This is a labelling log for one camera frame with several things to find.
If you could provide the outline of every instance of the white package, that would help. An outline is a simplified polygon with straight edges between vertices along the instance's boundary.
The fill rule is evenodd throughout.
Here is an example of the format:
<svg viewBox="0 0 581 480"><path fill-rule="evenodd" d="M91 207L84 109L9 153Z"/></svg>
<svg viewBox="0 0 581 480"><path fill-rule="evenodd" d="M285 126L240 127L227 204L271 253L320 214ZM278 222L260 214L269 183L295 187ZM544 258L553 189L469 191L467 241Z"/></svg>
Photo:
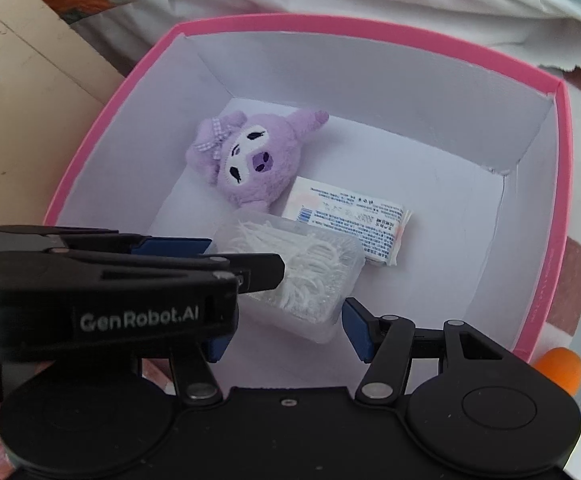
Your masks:
<svg viewBox="0 0 581 480"><path fill-rule="evenodd" d="M353 236L244 209L219 228L206 252L279 254L282 283L241 295L240 311L317 343L335 334L365 261Z"/></svg>
<svg viewBox="0 0 581 480"><path fill-rule="evenodd" d="M411 212L388 200L298 176L282 216L353 235L369 261L393 266Z"/></svg>

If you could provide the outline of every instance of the plush toy ear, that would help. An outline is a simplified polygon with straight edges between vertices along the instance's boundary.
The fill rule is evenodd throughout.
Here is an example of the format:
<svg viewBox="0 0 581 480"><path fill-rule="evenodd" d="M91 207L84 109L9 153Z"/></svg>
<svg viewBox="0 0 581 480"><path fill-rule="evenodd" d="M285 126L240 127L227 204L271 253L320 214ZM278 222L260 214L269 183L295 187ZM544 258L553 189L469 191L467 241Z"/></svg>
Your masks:
<svg viewBox="0 0 581 480"><path fill-rule="evenodd" d="M301 142L307 134L320 129L328 121L328 113L324 110L301 108L291 113L286 120L295 130L295 136Z"/></svg>
<svg viewBox="0 0 581 480"><path fill-rule="evenodd" d="M244 112L238 110L228 115L224 115L219 118L221 122L225 122L226 126L235 126L236 128L241 128L246 122L246 115Z"/></svg>

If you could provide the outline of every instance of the clear plastic container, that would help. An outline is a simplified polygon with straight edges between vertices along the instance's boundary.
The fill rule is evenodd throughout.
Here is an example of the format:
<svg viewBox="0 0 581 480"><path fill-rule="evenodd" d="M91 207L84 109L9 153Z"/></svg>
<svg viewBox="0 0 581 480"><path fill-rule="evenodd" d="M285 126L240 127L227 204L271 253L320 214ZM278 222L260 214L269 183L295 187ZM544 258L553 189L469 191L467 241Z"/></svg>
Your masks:
<svg viewBox="0 0 581 480"><path fill-rule="evenodd" d="M241 314L317 343L337 330L365 254L354 236L240 209L218 229L207 253L277 253L286 265L275 290L242 294Z"/></svg>

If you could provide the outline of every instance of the pink box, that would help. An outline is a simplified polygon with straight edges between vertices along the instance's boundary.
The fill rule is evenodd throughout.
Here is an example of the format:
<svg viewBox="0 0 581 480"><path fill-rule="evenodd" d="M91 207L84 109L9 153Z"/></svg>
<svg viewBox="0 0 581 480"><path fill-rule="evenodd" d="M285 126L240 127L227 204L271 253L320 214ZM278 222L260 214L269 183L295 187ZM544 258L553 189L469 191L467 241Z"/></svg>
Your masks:
<svg viewBox="0 0 581 480"><path fill-rule="evenodd" d="M294 14L177 25L95 121L46 223L212 237L232 206L186 168L197 125L299 106L331 114L301 176L413 210L397 266L366 266L353 294L421 327L463 319L528 359L567 237L567 89L427 30ZM315 347L244 320L216 373L223 386L297 387L356 384L363 368L342 331Z"/></svg>

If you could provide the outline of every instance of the plush toy nose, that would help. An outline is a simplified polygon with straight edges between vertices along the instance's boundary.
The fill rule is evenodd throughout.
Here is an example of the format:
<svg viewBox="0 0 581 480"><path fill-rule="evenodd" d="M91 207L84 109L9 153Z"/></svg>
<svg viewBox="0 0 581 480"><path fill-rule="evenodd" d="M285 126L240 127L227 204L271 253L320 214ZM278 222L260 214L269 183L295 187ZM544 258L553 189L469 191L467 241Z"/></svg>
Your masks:
<svg viewBox="0 0 581 480"><path fill-rule="evenodd" d="M257 173L264 173L272 168L272 156L268 152L259 152L253 155L253 169Z"/></svg>

